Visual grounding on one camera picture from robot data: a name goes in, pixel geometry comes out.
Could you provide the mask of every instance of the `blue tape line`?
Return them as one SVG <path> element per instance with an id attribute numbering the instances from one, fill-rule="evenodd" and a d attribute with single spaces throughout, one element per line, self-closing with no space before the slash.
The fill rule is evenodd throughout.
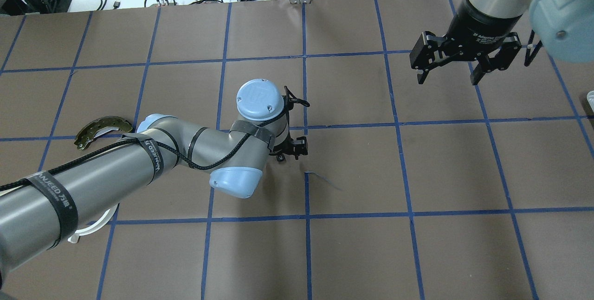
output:
<path id="1" fill-rule="evenodd" d="M 186 61 L 159 61 L 157 63 L 150 63 L 151 66 L 161 65 L 186 65 L 186 64 L 210 64 L 222 63 L 223 59 L 204 59 L 204 60 L 186 60 Z"/>
<path id="2" fill-rule="evenodd" d="M 475 124 L 477 122 L 484 122 L 484 120 L 451 120 L 451 121 L 409 121 L 401 122 L 400 126 L 412 125 L 447 125 L 447 124 Z"/>
<path id="3" fill-rule="evenodd" d="M 424 211 L 414 212 L 416 217 L 424 216 L 473 216 L 473 215 L 505 215 L 510 210 L 477 210 L 477 211 Z"/>
<path id="4" fill-rule="evenodd" d="M 386 51 L 388 54 L 398 54 L 398 53 L 411 53 L 411 50 L 395 50 L 395 51 Z"/>
<path id="5" fill-rule="evenodd" d="M 4 68 L 6 68 L 6 64 L 8 63 L 8 59 L 13 52 L 14 45 L 17 44 L 17 39 L 19 38 L 19 34 L 21 34 L 21 30 L 23 29 L 23 25 L 25 24 L 25 19 L 27 16 L 23 16 L 21 19 L 21 24 L 19 24 L 19 28 L 17 29 L 17 33 L 14 35 L 13 42 L 10 44 L 10 48 L 8 48 L 8 53 L 6 53 L 6 57 L 4 58 L 4 62 L 2 63 L 2 67 L 0 67 L 0 75 L 4 72 Z"/>
<path id="6" fill-rule="evenodd" d="M 305 5 L 301 4 L 301 37 L 303 38 L 303 99 L 307 101 L 307 14 L 305 13 Z M 303 107 L 303 134 L 308 134 L 307 108 Z"/>
<path id="7" fill-rule="evenodd" d="M 155 17 L 155 26 L 153 27 L 153 36 L 151 36 L 150 46 L 148 47 L 147 61 L 144 63 L 144 72 L 142 72 L 142 82 L 140 82 L 140 90 L 138 91 L 138 101 L 136 101 L 136 111 L 134 112 L 134 122 L 132 127 L 138 124 L 138 116 L 140 114 L 140 105 L 142 104 L 142 96 L 144 95 L 144 85 L 147 81 L 147 74 L 149 72 L 150 59 L 153 55 L 153 46 L 155 45 L 155 38 L 157 36 L 157 28 L 159 27 L 159 17 L 161 16 L 161 7 L 157 8 L 157 16 Z"/>
<path id="8" fill-rule="evenodd" d="M 381 44 L 384 50 L 384 64 L 386 64 L 386 75 L 388 80 L 388 91 L 390 92 L 390 103 L 392 105 L 392 113 L 394 115 L 394 123 L 396 129 L 396 139 L 398 143 L 398 154 L 400 157 L 400 166 L 402 169 L 402 179 L 405 186 L 405 196 L 407 197 L 407 212 L 409 217 L 409 224 L 410 224 L 410 237 L 412 239 L 412 251 L 414 256 L 414 266 L 416 268 L 416 279 L 419 287 L 419 296 L 420 300 L 425 300 L 425 291 L 423 287 L 423 277 L 420 271 L 420 259 L 419 259 L 419 250 L 416 243 L 416 230 L 414 229 L 414 211 L 412 208 L 412 201 L 410 199 L 410 190 L 409 190 L 409 183 L 408 183 L 408 175 L 407 175 L 407 165 L 405 163 L 405 156 L 402 147 L 402 139 L 400 133 L 400 124 L 398 120 L 398 113 L 396 112 L 396 104 L 394 100 L 394 89 L 392 87 L 392 74 L 390 72 L 390 63 L 388 61 L 388 51 L 386 48 L 386 36 L 384 34 L 384 24 L 381 21 L 381 13 L 380 13 L 380 4 L 377 0 L 374 0 L 375 3 L 375 12 L 377 13 L 377 20 L 378 24 L 380 25 L 380 35 L 381 35 Z"/>
<path id="9" fill-rule="evenodd" d="M 24 70 L 5 70 L 5 73 L 22 73 L 22 72 L 49 72 L 53 70 L 71 70 L 72 67 L 51 67 L 51 68 L 27 68 Z"/>
<path id="10" fill-rule="evenodd" d="M 525 121 L 566 121 L 574 120 L 575 117 L 561 116 L 561 117 L 536 117 L 536 118 L 502 118 L 492 119 L 489 118 L 490 122 L 525 122 Z"/>
<path id="11" fill-rule="evenodd" d="M 468 63 L 468 67 L 472 72 L 471 63 Z M 514 206 L 511 202 L 511 196 L 509 192 L 509 188 L 507 187 L 507 180 L 505 179 L 505 174 L 503 172 L 503 166 L 501 164 L 501 159 L 499 158 L 499 152 L 497 150 L 497 146 L 495 143 L 495 137 L 493 136 L 493 131 L 491 129 L 490 119 L 487 115 L 486 108 L 484 107 L 484 102 L 481 95 L 481 89 L 479 86 L 475 86 L 475 90 L 477 91 L 477 97 L 479 99 L 479 103 L 481 105 L 481 110 L 484 116 L 484 121 L 486 125 L 486 129 L 489 133 L 489 140 L 491 141 L 491 146 L 493 149 L 493 155 L 495 156 L 495 161 L 497 163 L 497 169 L 499 170 L 499 177 L 501 178 L 501 184 L 503 185 L 503 192 L 505 193 L 505 199 L 507 199 L 507 206 L 511 210 L 511 222 L 514 226 L 514 231 L 516 233 L 516 239 L 518 242 L 518 247 L 520 248 L 520 255 L 522 256 L 522 262 L 524 263 L 524 270 L 526 270 L 526 276 L 528 278 L 528 284 L 530 285 L 530 291 L 532 292 L 532 298 L 534 300 L 538 300 L 538 294 L 536 293 L 536 286 L 534 284 L 534 279 L 532 278 L 532 272 L 530 270 L 530 265 L 528 264 L 528 257 L 526 256 L 526 251 L 524 250 L 524 242 L 522 241 L 522 235 L 520 234 L 520 226 L 518 225 L 516 215 L 514 213 Z"/>
<path id="12" fill-rule="evenodd" d="M 301 55 L 281 55 L 278 57 L 235 57 L 227 59 L 229 61 L 258 61 L 258 60 L 283 60 L 283 59 L 295 59 L 301 57 Z"/>
<path id="13" fill-rule="evenodd" d="M 110 222 L 110 236 L 108 236 L 108 243 L 105 247 L 105 254 L 103 256 L 103 264 L 101 265 L 101 275 L 99 276 L 99 285 L 97 286 L 96 300 L 101 300 L 101 294 L 103 293 L 103 283 L 105 282 L 105 273 L 108 270 L 108 262 L 110 260 L 111 245 L 113 242 L 113 232 L 115 232 L 115 226 L 117 223 L 117 212 L 119 212 L 119 206 L 115 213 L 113 213 L 112 221 Z"/>
<path id="14" fill-rule="evenodd" d="M 392 127 L 393 122 L 378 122 L 373 124 L 337 124 L 337 125 L 314 125 L 308 126 L 309 129 L 328 129 L 328 128 L 356 128 L 356 127 Z"/>
<path id="15" fill-rule="evenodd" d="M 229 27 L 231 26 L 231 3 L 227 8 L 227 25 L 225 26 L 225 42 L 223 44 L 223 60 L 221 61 L 221 79 L 219 84 L 219 103 L 217 105 L 217 126 L 220 129 L 221 108 L 223 105 L 223 90 L 225 88 L 225 67 L 227 66 L 227 45 L 229 44 Z"/>
<path id="16" fill-rule="evenodd" d="M 310 215 L 310 218 L 368 218 L 368 217 L 408 217 L 408 212 L 371 212 L 371 213 L 339 213 L 330 215 Z"/>
<path id="17" fill-rule="evenodd" d="M 348 53 L 321 53 L 321 54 L 309 54 L 307 57 L 352 57 L 355 55 L 378 55 L 384 54 L 383 51 L 354 51 Z"/>
<path id="18" fill-rule="evenodd" d="M 208 253 L 210 251 L 210 229 L 212 227 L 213 217 L 213 205 L 214 205 L 214 188 L 210 188 L 210 197 L 208 198 L 208 219 L 211 221 L 206 222 L 206 236 L 204 237 L 204 257 L 202 259 L 202 281 L 200 287 L 200 299 L 204 300 L 206 296 L 206 274 L 208 272 Z"/>
<path id="19" fill-rule="evenodd" d="M 454 7 L 454 1 L 448 0 L 448 2 L 450 3 L 450 9 L 452 9 L 452 13 L 454 14 L 454 16 L 456 16 L 456 7 Z"/>
<path id="20" fill-rule="evenodd" d="M 225 25 L 225 42 L 223 44 L 223 60 L 221 61 L 221 79 L 219 84 L 219 101 L 217 104 L 217 125 L 216 129 L 220 129 L 221 122 L 221 107 L 223 104 L 223 89 L 225 87 L 225 65 L 227 63 L 227 45 L 229 44 L 229 28 L 231 27 L 231 8 L 229 3 L 227 7 L 227 22 Z M 213 217 L 214 206 L 214 188 L 210 188 L 210 198 L 208 199 L 208 218 Z M 201 282 L 201 300 L 206 296 L 206 276 L 208 273 L 208 252 L 210 251 L 210 230 L 212 222 L 206 223 L 206 236 L 204 238 L 204 260 L 202 261 L 202 282 Z"/>
<path id="21" fill-rule="evenodd" d="M 312 300 L 312 286 L 311 286 L 311 220 L 310 215 L 310 174 L 304 173 L 304 191 L 305 191 L 305 259 L 307 270 L 307 299 Z"/>
<path id="22" fill-rule="evenodd" d="M 577 120 L 577 124 L 580 125 L 581 133 L 584 136 L 584 140 L 586 140 L 586 145 L 588 146 L 588 149 L 590 150 L 590 155 L 594 159 L 594 148 L 592 148 L 592 142 L 590 141 L 590 138 L 588 137 L 588 133 L 586 132 L 586 128 L 584 127 L 584 123 L 581 122 L 580 115 L 577 113 L 577 108 L 575 107 L 575 104 L 573 103 L 573 100 L 571 99 L 571 95 L 569 93 L 569 90 L 567 89 L 567 86 L 565 85 L 565 82 L 563 81 L 561 72 L 559 72 L 559 68 L 557 67 L 557 65 L 555 63 L 555 60 L 550 55 L 549 55 L 549 60 L 551 61 L 551 65 L 553 66 L 553 69 L 555 70 L 555 74 L 557 75 L 557 78 L 559 79 L 559 83 L 561 83 L 563 92 L 565 93 L 565 97 L 567 97 L 567 101 L 569 102 L 569 105 L 571 106 L 571 111 L 573 111 L 573 116 L 574 116 L 573 119 Z"/>
<path id="23" fill-rule="evenodd" d="M 121 68 L 121 67 L 140 67 L 144 66 L 146 63 L 139 63 L 139 64 L 113 64 L 113 65 L 94 65 L 94 66 L 77 66 L 77 70 L 95 70 L 98 68 Z"/>
<path id="24" fill-rule="evenodd" d="M 507 215 L 534 213 L 593 212 L 594 206 L 575 207 L 536 207 L 532 209 L 499 209 L 499 210 L 461 210 L 461 211 L 416 211 L 414 217 L 427 216 L 473 216 L 473 215 Z M 162 218 L 140 220 L 117 220 L 116 224 L 169 224 L 169 223 L 218 223 L 218 222 L 259 222 L 282 220 L 313 220 L 327 218 L 370 218 L 370 217 L 409 217 L 408 212 L 370 212 L 370 213 L 335 213 L 318 215 L 281 215 L 258 217 L 202 217 L 202 218 Z"/>
<path id="25" fill-rule="evenodd" d="M 49 137 L 30 137 L 30 138 L 0 138 L 0 141 L 37 141 L 49 140 Z"/>

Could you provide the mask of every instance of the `black velcro strap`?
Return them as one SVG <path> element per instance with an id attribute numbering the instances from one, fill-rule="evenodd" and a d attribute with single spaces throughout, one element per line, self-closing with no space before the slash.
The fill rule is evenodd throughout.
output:
<path id="1" fill-rule="evenodd" d="M 78 210 L 76 204 L 68 190 L 47 171 L 34 173 L 27 177 L 27 179 L 49 200 L 58 215 L 60 235 L 53 245 L 49 247 L 49 249 L 52 249 L 60 241 L 72 236 L 76 232 L 78 227 Z"/>
<path id="2" fill-rule="evenodd" d="M 150 156 L 150 160 L 153 161 L 153 179 L 148 184 L 151 184 L 153 180 L 159 178 L 163 173 L 163 156 L 159 150 L 159 146 L 155 143 L 155 140 L 148 135 L 140 133 L 126 133 L 123 135 L 123 139 L 137 139 L 140 146 L 146 150 Z"/>
<path id="3" fill-rule="evenodd" d="M 250 122 L 236 120 L 231 125 L 231 129 L 229 132 L 232 131 L 239 131 L 243 133 L 247 133 L 249 135 L 253 135 L 257 139 L 262 140 L 268 145 L 268 149 L 272 152 L 274 148 L 274 135 L 269 130 L 265 129 L 264 127 L 256 126 Z"/>

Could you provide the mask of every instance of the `light blue joint cap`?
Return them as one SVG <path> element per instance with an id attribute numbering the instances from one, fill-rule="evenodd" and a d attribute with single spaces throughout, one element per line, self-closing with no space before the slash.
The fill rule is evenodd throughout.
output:
<path id="1" fill-rule="evenodd" d="M 146 131 L 150 125 L 154 124 L 155 121 L 161 119 L 161 118 L 165 118 L 165 117 L 171 117 L 171 118 L 177 118 L 174 116 L 169 116 L 169 115 L 162 115 L 162 114 L 152 114 L 152 115 L 148 115 L 147 118 L 145 118 L 140 124 L 138 124 L 138 128 L 136 129 L 136 133 L 140 133 L 143 131 Z"/>
<path id="2" fill-rule="evenodd" d="M 532 0 L 529 11 L 532 29 L 555 59 L 594 61 L 594 0 Z"/>
<path id="3" fill-rule="evenodd" d="M 235 102 L 239 113 L 251 121 L 271 120 L 284 108 L 278 88 L 263 78 L 250 80 L 241 86 Z"/>
<path id="4" fill-rule="evenodd" d="M 252 167 L 224 167 L 210 174 L 210 186 L 238 198 L 250 198 L 262 171 Z"/>

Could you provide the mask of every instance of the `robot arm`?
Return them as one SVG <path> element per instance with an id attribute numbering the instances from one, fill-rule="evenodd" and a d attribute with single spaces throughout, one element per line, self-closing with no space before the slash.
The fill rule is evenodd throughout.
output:
<path id="1" fill-rule="evenodd" d="M 113 148 L 64 171 L 40 172 L 0 197 L 0 286 L 6 275 L 71 236 L 77 227 L 181 164 L 210 173 L 210 186 L 248 198 L 269 155 L 307 155 L 305 137 L 293 140 L 289 110 L 309 106 L 285 87 L 252 80 L 242 86 L 239 116 L 229 133 L 151 115 Z"/>
<path id="2" fill-rule="evenodd" d="M 462 0 L 444 36 L 425 31 L 414 45 L 410 66 L 420 71 L 419 84 L 430 70 L 451 61 L 478 61 L 473 85 L 488 72 L 509 68 L 522 47 L 511 29 L 526 10 L 553 57 L 575 63 L 594 60 L 594 0 Z"/>

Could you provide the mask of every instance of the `grid of blue tape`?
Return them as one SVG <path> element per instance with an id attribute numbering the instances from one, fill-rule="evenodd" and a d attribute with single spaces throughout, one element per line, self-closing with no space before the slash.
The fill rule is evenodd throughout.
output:
<path id="1" fill-rule="evenodd" d="M 450 6 L 452 8 L 452 13 L 456 13 L 456 9 L 452 0 L 448 0 Z M 558 213 L 558 212 L 580 212 L 580 211 L 594 211 L 594 206 L 583 206 L 583 207 L 551 207 L 551 208 L 535 208 L 535 209 L 515 209 L 513 207 L 513 203 L 511 201 L 509 190 L 507 188 L 507 182 L 505 180 L 505 174 L 503 172 L 503 167 L 501 165 L 501 160 L 499 159 L 499 154 L 497 151 L 496 142 L 491 130 L 491 123 L 493 122 L 522 122 L 522 121 L 557 121 L 557 120 L 576 120 L 581 128 L 582 134 L 584 136 L 585 142 L 590 150 L 592 158 L 594 158 L 594 148 L 592 142 L 588 138 L 588 134 L 586 133 L 586 129 L 583 125 L 581 120 L 583 119 L 594 119 L 594 116 L 579 116 L 577 112 L 577 108 L 573 103 L 570 93 L 563 81 L 562 75 L 560 74 L 556 63 L 552 57 L 549 57 L 551 61 L 551 65 L 555 70 L 555 73 L 559 79 L 560 84 L 562 85 L 562 89 L 566 95 L 567 101 L 570 103 L 571 109 L 573 111 L 573 116 L 559 116 L 559 117 L 542 117 L 542 118 L 503 118 L 503 119 L 491 119 L 487 115 L 486 108 L 484 106 L 484 102 L 481 96 L 481 89 L 480 87 L 476 86 L 475 90 L 477 92 L 477 97 L 479 103 L 481 105 L 481 110 L 483 113 L 483 119 L 481 120 L 451 120 L 451 121 L 417 121 L 417 122 L 400 122 L 398 120 L 397 108 L 395 106 L 394 101 L 394 92 L 392 89 L 392 78 L 390 72 L 390 65 L 388 63 L 388 55 L 394 53 L 409 53 L 409 50 L 398 50 L 398 51 L 388 51 L 386 47 L 386 38 L 384 36 L 384 27 L 381 20 L 381 12 L 380 6 L 378 4 L 378 0 L 374 0 L 375 9 L 377 12 L 377 19 L 378 24 L 380 27 L 380 35 L 382 41 L 382 51 L 368 51 L 368 52 L 351 52 L 351 53 L 326 53 L 326 54 L 315 54 L 315 55 L 308 55 L 306 54 L 306 10 L 305 5 L 302 6 L 302 24 L 303 24 L 303 54 L 298 56 L 282 56 L 282 57 L 244 57 L 244 58 L 236 58 L 236 59 L 227 59 L 227 44 L 229 40 L 229 27 L 231 24 L 231 11 L 232 11 L 232 4 L 229 4 L 227 9 L 227 20 L 226 20 L 226 29 L 225 29 L 225 44 L 223 49 L 223 58 L 222 59 L 213 59 L 213 60 L 193 60 L 193 61 L 170 61 L 170 62 L 159 62 L 153 63 L 151 62 L 151 54 L 153 51 L 153 45 L 155 44 L 155 36 L 157 33 L 157 28 L 159 25 L 159 17 L 161 16 L 161 9 L 157 10 L 157 16 L 155 18 L 155 26 L 153 29 L 153 34 L 151 38 L 151 44 L 149 48 L 149 53 L 147 55 L 147 60 L 144 63 L 136 63 L 136 64 L 119 64 L 119 65 L 100 65 L 100 66 L 77 66 L 78 57 L 80 55 L 80 51 L 83 47 L 84 40 L 87 35 L 87 31 L 89 30 L 89 25 L 91 19 L 93 17 L 93 12 L 89 13 L 89 18 L 87 19 L 87 24 L 85 26 L 83 36 L 81 41 L 78 45 L 78 51 L 74 58 L 74 62 L 70 67 L 57 67 L 57 68 L 34 68 L 34 69 L 27 69 L 27 70 L 5 70 L 6 64 L 8 63 L 8 59 L 13 51 L 14 45 L 17 42 L 17 38 L 23 29 L 23 24 L 26 20 L 26 17 L 23 17 L 19 28 L 17 29 L 16 35 L 13 39 L 13 42 L 9 48 L 9 51 L 4 59 L 2 66 L 0 67 L 0 76 L 4 72 L 30 72 L 30 71 L 47 71 L 47 70 L 69 70 L 70 74 L 68 76 L 68 80 L 66 82 L 66 86 L 64 88 L 64 92 L 62 94 L 62 98 L 60 104 L 58 106 L 56 116 L 53 121 L 53 125 L 50 131 L 50 135 L 47 137 L 15 137 L 15 138 L 0 138 L 0 141 L 34 141 L 34 140 L 43 140 L 47 141 L 45 149 L 43 151 L 42 160 L 39 165 L 39 169 L 42 169 L 43 163 L 45 162 L 45 158 L 47 155 L 47 150 L 49 150 L 49 146 L 52 140 L 73 140 L 74 136 L 70 135 L 62 135 L 62 136 L 54 136 L 53 133 L 55 131 L 55 127 L 59 120 L 59 116 L 62 110 L 62 106 L 64 105 L 64 100 L 66 97 L 66 93 L 68 92 L 68 87 L 70 86 L 70 82 L 72 79 L 72 74 L 74 74 L 74 70 L 84 70 L 84 69 L 98 69 L 98 68 L 113 68 L 113 67 L 134 67 L 134 66 L 144 66 L 144 73 L 142 75 L 142 83 L 140 86 L 140 91 L 138 94 L 138 102 L 136 104 L 136 113 L 134 116 L 134 125 L 136 125 L 138 121 L 138 114 L 140 112 L 140 106 L 142 104 L 142 95 L 144 93 L 144 85 L 146 82 L 146 76 L 148 69 L 151 65 L 177 65 L 177 64 L 197 64 L 197 63 L 221 63 L 221 78 L 220 78 L 220 87 L 219 87 L 219 101 L 217 107 L 217 124 L 216 128 L 220 129 L 220 115 L 221 115 L 221 104 L 222 104 L 222 97 L 223 97 L 223 86 L 225 82 L 225 65 L 229 61 L 250 61 L 250 60 L 270 60 L 270 59 L 293 59 L 299 58 L 303 60 L 303 97 L 307 99 L 307 69 L 306 69 L 306 60 L 308 57 L 347 57 L 347 56 L 360 56 L 360 55 L 383 55 L 384 62 L 386 65 L 386 75 L 387 75 L 387 83 L 388 83 L 388 90 L 390 93 L 390 102 L 392 106 L 392 112 L 394 116 L 394 122 L 385 122 L 385 123 L 373 123 L 373 124 L 349 124 L 349 125 L 316 125 L 316 126 L 309 126 L 307 121 L 307 109 L 303 109 L 303 122 L 304 125 L 302 127 L 291 127 L 291 129 L 301 129 L 307 135 L 308 129 L 332 129 L 332 128 L 356 128 L 356 127 L 395 127 L 396 135 L 397 135 L 397 144 L 398 144 L 398 152 L 400 157 L 400 164 L 401 164 L 401 171 L 403 174 L 403 180 L 405 184 L 405 196 L 407 198 L 407 211 L 406 212 L 386 212 L 386 213 L 342 213 L 342 214 L 325 214 L 325 215 L 312 215 L 310 214 L 310 178 L 309 173 L 305 173 L 305 214 L 303 215 L 284 215 L 284 216 L 262 216 L 262 217 L 213 217 L 213 205 L 214 205 L 214 189 L 211 188 L 210 190 L 210 199 L 208 202 L 208 217 L 206 218 L 176 218 L 176 219 L 159 219 L 159 220 L 118 220 L 117 219 L 117 211 L 114 214 L 112 221 L 109 222 L 110 225 L 110 234 L 108 237 L 108 242 L 106 245 L 106 250 L 104 254 L 104 260 L 102 265 L 102 271 L 100 275 L 100 281 L 97 288 L 97 300 L 101 298 L 101 294 L 103 291 L 103 282 L 106 273 L 106 269 L 108 266 L 108 261 L 110 257 L 110 249 L 113 240 L 113 232 L 117 224 L 161 224 L 161 223 L 206 223 L 206 237 L 205 237 L 205 245 L 204 245 L 204 261 L 202 264 L 202 280 L 201 280 L 201 298 L 204 299 L 205 290 L 206 290 L 206 279 L 208 273 L 208 252 L 210 247 L 210 229 L 212 223 L 216 222 L 256 222 L 256 221 L 270 221 L 270 220 L 305 220 L 305 240 L 306 240 L 306 274 L 307 274 L 307 295 L 308 299 L 312 299 L 312 271 L 311 271 L 311 239 L 310 239 L 310 220 L 317 219 L 317 218 L 366 218 L 366 217 L 407 217 L 409 218 L 410 222 L 410 234 L 412 239 L 412 248 L 413 248 L 413 256 L 414 256 L 414 264 L 416 267 L 416 274 L 417 274 L 417 281 L 418 281 L 418 288 L 420 299 L 424 300 L 424 288 L 423 288 L 423 281 L 422 281 L 422 272 L 420 270 L 420 256 L 418 253 L 417 245 L 416 245 L 416 232 L 414 228 L 414 218 L 415 217 L 424 217 L 424 216 L 461 216 L 461 215 L 510 215 L 514 230 L 516 232 L 516 237 L 518 241 L 518 247 L 520 249 L 520 253 L 522 255 L 522 261 L 524 263 L 524 268 L 526 270 L 526 275 L 528 278 L 528 282 L 530 285 L 530 289 L 532 291 L 533 299 L 538 299 L 538 294 L 536 292 L 536 287 L 534 281 L 532 279 L 532 273 L 530 271 L 530 266 L 528 262 L 528 258 L 524 251 L 524 246 L 522 242 L 522 235 L 520 234 L 520 229 L 517 223 L 516 215 L 523 214 L 523 213 Z M 469 124 L 469 123 L 484 123 L 486 129 L 488 130 L 488 134 L 490 136 L 490 141 L 494 153 L 494 157 L 496 158 L 497 166 L 499 169 L 499 175 L 501 177 L 501 182 L 503 184 L 503 189 L 505 196 L 507 198 L 508 209 L 499 209 L 499 210 L 478 210 L 478 211 L 423 211 L 423 212 L 415 212 L 412 207 L 412 201 L 410 199 L 410 191 L 408 186 L 407 180 L 407 166 L 405 162 L 405 151 L 403 150 L 403 146 L 401 143 L 401 135 L 400 135 L 400 127 L 404 125 L 441 125 L 441 124 Z M 118 137 L 118 135 L 107 135 L 106 137 Z"/>

